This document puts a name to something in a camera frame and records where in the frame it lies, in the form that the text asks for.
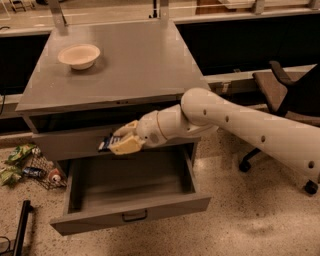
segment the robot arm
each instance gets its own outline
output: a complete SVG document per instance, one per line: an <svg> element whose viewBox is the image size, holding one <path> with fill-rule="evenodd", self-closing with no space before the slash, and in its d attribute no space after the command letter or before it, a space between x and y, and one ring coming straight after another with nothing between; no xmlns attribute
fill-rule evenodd
<svg viewBox="0 0 320 256"><path fill-rule="evenodd" d="M115 154L157 147L176 137L200 137L221 127L254 147L302 172L317 183L320 173L320 129L233 104L215 93L193 88L181 106L153 111L120 128L122 139L110 145Z"/></svg>

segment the chair armrest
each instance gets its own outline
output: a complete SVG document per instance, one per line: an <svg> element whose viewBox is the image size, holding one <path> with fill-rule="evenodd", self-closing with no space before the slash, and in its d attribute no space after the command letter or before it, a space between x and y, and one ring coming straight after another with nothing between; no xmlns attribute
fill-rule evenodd
<svg viewBox="0 0 320 256"><path fill-rule="evenodd" d="M279 83L285 85L286 87L291 87L297 85L297 82L291 80L288 74L281 67L280 63L277 61L270 61L271 70Z"/></svg>

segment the chair leg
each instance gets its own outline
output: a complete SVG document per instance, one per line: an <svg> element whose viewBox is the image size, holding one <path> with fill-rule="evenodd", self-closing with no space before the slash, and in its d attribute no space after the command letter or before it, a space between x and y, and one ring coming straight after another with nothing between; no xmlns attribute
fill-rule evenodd
<svg viewBox="0 0 320 256"><path fill-rule="evenodd" d="M317 193L318 191L318 184L314 183L313 181L309 180L305 187L304 190L310 194L310 195L314 195L315 193Z"/></svg>
<svg viewBox="0 0 320 256"><path fill-rule="evenodd" d="M249 152L241 161L241 163L239 164L239 169L242 172L247 172L250 170L251 168L251 164L249 163L249 159L251 159L252 157L254 157L256 154L258 154L259 152L261 152L260 149L255 148L254 150L252 150L251 152Z"/></svg>

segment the office chair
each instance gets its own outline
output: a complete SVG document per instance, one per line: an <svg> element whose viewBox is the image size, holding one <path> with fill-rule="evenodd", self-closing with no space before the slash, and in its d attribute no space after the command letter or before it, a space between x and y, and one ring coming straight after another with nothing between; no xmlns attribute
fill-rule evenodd
<svg viewBox="0 0 320 256"><path fill-rule="evenodd" d="M277 61L270 61L272 72L256 72L253 77L264 94L271 114L294 121L320 127L320 65L307 73L285 72ZM247 172L249 159L258 154L255 148L241 161L239 169ZM315 194L318 185L308 181L304 187L309 194Z"/></svg>

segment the bowl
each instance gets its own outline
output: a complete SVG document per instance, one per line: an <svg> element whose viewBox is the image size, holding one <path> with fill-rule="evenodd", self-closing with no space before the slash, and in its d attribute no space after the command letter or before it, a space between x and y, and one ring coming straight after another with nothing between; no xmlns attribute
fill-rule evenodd
<svg viewBox="0 0 320 256"><path fill-rule="evenodd" d="M90 68L99 55L99 48L92 44L75 44L61 50L58 60L73 69L83 70Z"/></svg>

